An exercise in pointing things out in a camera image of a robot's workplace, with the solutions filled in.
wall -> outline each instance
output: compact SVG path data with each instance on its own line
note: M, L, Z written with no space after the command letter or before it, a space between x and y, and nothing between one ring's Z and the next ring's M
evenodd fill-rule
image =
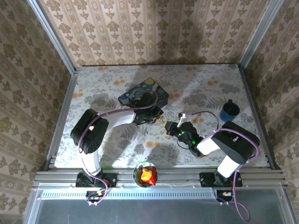
M40 0L76 66L238 63L269 0Z
M0 33L0 223L13 223L45 162L70 74L25 0L0 0Z
M284 1L245 72L299 212L299 1Z

table surface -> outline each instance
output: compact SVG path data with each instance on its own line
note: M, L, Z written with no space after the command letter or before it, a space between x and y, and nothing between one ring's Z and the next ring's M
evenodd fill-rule
M150 77L169 94L168 105L162 109L164 121L178 122L179 112L208 110L217 115L222 126L220 110L232 99L241 109L234 122L258 136L235 64L83 67L78 74L55 166L82 167L70 133L85 110L92 108L105 112L119 108L117 98ZM199 135L206 135L216 128L215 118L210 114L194 115L190 121ZM263 146L260 149L261 156L249 165L267 166ZM194 157L189 150L177 146L176 138L166 135L162 121L153 125L127 124L112 128L99 148L103 167L133 167L142 161L150 161L158 168L218 166L224 156L221 150L216 150L204 158Z

bowl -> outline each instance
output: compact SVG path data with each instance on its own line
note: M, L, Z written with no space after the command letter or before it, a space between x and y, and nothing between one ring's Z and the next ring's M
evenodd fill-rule
M156 168L156 166L151 162L141 162L141 163L139 163L133 170L133 180L134 180L135 184L137 184L139 187L149 188L149 187L152 186L150 183L145 183L145 182L140 183L141 172L142 172L143 167ZM158 170L157 170L157 168L156 168L156 172L157 172L157 175L156 175L156 182L157 182L157 180L158 180Z

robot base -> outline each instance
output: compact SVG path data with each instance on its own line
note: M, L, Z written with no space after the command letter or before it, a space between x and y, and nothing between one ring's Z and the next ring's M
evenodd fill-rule
M103 173L101 171L98 175L96 175L96 177L108 181L109 183L107 185L109 188L115 188L117 183L117 175L118 174L114 174L114 173ZM101 181L93 177L90 177L85 172L80 172L77 175L76 188L104 188L104 187L105 185Z
M225 182L222 182L222 183L216 183L215 174L211 173L211 172L200 173L199 180L200 180L201 187L203 187L203 188L218 188L218 187L232 188L233 187L232 183L234 181L234 174L232 174ZM239 172L237 173L235 186L236 187L243 186L241 175Z

blue mug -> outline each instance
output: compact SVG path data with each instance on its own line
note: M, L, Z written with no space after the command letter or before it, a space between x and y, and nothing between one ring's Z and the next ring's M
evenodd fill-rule
M240 108L237 104L233 103L233 100L229 99L227 103L223 105L220 112L220 118L224 122L232 121L240 113Z

